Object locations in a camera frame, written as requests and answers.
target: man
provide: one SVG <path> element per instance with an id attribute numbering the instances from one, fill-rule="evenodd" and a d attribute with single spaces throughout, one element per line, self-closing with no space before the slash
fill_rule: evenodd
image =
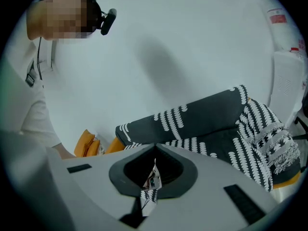
<path id="1" fill-rule="evenodd" d="M 75 157 L 52 127 L 42 81 L 26 82 L 35 75 L 31 69 L 36 53 L 33 40 L 86 38 L 100 26 L 101 15 L 95 0 L 40 0 L 30 6 L 1 59 L 0 129 L 30 135 L 55 148 L 62 159 Z"/>

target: black and white blanket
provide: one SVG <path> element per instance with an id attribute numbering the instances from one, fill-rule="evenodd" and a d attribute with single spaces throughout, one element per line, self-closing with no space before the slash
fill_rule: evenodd
<path id="1" fill-rule="evenodd" d="M 267 191 L 300 171 L 291 134 L 266 105 L 248 98 L 243 85 L 115 131 L 125 149 L 159 142 L 219 158 Z M 156 192 L 149 195 L 154 201 Z"/>

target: neck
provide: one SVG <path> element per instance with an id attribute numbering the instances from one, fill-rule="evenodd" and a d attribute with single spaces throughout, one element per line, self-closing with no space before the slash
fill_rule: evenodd
<path id="1" fill-rule="evenodd" d="M 30 40 L 43 37 L 43 16 L 46 13 L 45 3 L 36 2 L 26 12 L 27 35 Z"/>

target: white shirt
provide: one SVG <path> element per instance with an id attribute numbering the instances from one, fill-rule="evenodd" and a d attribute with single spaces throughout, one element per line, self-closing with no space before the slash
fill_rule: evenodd
<path id="1" fill-rule="evenodd" d="M 36 55 L 29 40 L 24 14 L 13 31 L 0 62 L 0 129 L 22 132 L 46 147 L 60 142 L 49 118 L 42 81 L 33 87 L 25 79 Z"/>

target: white wall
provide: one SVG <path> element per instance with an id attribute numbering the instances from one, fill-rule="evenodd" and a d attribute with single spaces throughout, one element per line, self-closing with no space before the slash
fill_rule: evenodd
<path id="1" fill-rule="evenodd" d="M 88 126 L 111 142 L 117 125 L 239 84 L 269 104 L 273 42 L 261 0 L 97 2 L 118 11 L 109 34 L 57 43 L 63 81 L 53 87 L 48 79 L 46 92 L 62 93 L 47 101 L 65 146 L 74 147 Z"/>

